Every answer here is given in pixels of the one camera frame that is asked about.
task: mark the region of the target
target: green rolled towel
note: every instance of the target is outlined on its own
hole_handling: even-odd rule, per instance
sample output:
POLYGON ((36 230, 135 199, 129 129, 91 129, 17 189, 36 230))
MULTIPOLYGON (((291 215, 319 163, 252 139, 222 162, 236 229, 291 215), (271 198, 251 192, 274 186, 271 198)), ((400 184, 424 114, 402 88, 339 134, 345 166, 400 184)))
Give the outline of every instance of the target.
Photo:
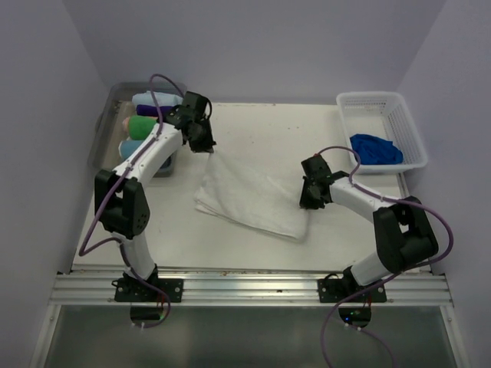
POLYGON ((141 117, 133 115, 123 125, 132 140, 145 140, 157 123, 155 117, 141 117))

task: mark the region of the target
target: white tabletop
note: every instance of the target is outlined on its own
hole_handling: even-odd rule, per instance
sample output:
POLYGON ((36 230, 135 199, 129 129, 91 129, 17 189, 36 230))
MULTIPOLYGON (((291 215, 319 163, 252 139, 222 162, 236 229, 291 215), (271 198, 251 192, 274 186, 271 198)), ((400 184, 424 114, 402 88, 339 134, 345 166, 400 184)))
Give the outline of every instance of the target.
MULTIPOLYGON (((332 105, 215 103, 212 117, 217 149, 272 177, 298 183, 300 162, 326 146, 345 145, 338 108, 332 105)), ((169 178, 146 188, 150 253, 162 267, 341 271, 375 251, 373 225, 339 205, 310 211, 303 243, 286 241, 234 225, 194 209, 193 193, 203 177, 208 154, 183 147, 169 178)), ((348 153, 324 154, 331 170, 349 172, 348 153)), ((397 176, 358 176, 387 195, 400 196, 397 176)), ((94 216, 89 208, 84 232, 94 216)), ((97 225, 93 244, 109 236, 97 225)), ((104 245, 74 259, 74 266, 122 265, 115 245, 104 245)))

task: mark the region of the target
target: white wall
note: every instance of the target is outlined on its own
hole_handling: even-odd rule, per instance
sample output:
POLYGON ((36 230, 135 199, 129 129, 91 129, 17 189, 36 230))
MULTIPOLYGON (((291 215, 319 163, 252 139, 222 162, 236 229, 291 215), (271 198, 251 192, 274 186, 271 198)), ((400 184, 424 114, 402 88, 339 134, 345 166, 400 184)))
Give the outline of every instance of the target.
POLYGON ((444 0, 64 0, 104 83, 159 71, 214 100, 395 90, 444 0))
POLYGON ((61 1, 4 2, 0 48, 0 366, 22 368, 83 224, 107 88, 61 1))
POLYGON ((475 367, 491 361, 490 19, 489 0, 448 0, 399 88, 430 156, 407 181, 453 226, 455 248, 440 269, 475 367))

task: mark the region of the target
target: white plastic basket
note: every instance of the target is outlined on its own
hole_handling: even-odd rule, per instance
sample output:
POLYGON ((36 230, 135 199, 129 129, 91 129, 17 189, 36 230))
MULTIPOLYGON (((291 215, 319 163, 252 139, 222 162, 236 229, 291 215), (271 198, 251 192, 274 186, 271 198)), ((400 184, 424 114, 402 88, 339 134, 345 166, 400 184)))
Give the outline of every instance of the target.
MULTIPOLYGON (((391 140, 404 155, 400 164, 361 165, 357 173, 402 173, 427 164, 426 150, 401 95, 395 92, 350 92, 339 94, 336 101, 349 148, 352 148, 351 136, 370 134, 391 140)), ((350 155, 350 160, 355 167, 353 155, 350 155)))

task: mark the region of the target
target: blue cloth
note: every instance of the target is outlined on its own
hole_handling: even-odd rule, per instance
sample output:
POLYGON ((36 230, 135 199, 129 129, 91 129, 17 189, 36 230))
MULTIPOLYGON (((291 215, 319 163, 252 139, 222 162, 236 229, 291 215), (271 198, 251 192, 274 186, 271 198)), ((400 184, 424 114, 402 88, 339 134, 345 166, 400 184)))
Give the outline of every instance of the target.
POLYGON ((362 165, 396 165, 403 162, 402 152, 390 140, 355 134, 350 141, 353 150, 360 155, 362 165))

